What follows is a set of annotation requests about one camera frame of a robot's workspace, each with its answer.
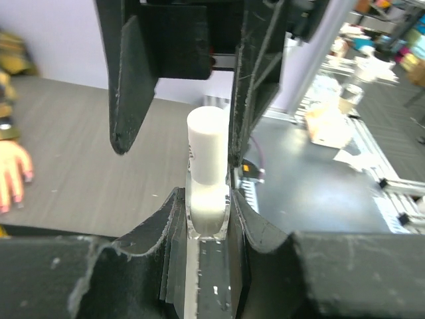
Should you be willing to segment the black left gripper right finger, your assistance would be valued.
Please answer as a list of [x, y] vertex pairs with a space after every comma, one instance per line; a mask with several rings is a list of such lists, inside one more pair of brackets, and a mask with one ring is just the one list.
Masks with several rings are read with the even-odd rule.
[[423, 318], [424, 237], [286, 234], [231, 193], [234, 318]]

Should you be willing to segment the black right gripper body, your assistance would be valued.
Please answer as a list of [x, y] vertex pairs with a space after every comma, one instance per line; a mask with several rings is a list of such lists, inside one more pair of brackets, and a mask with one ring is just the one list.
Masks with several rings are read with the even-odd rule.
[[[148, 1], [138, 17], [159, 78], [206, 80], [235, 68], [245, 1]], [[286, 33], [308, 42], [328, 1], [288, 1]]]

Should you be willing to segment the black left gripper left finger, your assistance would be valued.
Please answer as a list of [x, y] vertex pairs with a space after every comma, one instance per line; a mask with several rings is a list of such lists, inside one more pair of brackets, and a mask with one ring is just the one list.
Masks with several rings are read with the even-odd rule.
[[1, 226], [2, 318], [182, 318], [185, 191], [129, 233]]

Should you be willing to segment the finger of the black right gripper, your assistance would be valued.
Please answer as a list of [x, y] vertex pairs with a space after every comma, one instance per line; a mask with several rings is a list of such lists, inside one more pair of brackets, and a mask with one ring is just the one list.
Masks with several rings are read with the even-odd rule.
[[279, 90], [288, 1], [245, 1], [236, 46], [228, 164], [238, 167], [253, 127]]
[[141, 30], [139, 1], [95, 2], [108, 70], [110, 143], [132, 147], [155, 95], [158, 75]]

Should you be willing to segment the white nail polish cap brush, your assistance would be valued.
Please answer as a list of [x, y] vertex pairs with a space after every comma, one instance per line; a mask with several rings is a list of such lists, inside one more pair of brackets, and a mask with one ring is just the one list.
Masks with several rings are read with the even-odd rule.
[[198, 183], [222, 183], [227, 174], [228, 116], [216, 106], [201, 106], [187, 116], [189, 167]]

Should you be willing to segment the white nail polish bottle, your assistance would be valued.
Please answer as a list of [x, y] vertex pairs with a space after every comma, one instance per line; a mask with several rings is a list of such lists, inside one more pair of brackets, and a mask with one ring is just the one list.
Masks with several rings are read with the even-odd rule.
[[197, 183], [188, 171], [185, 187], [188, 238], [200, 241], [225, 240], [230, 204], [230, 187], [227, 183]]

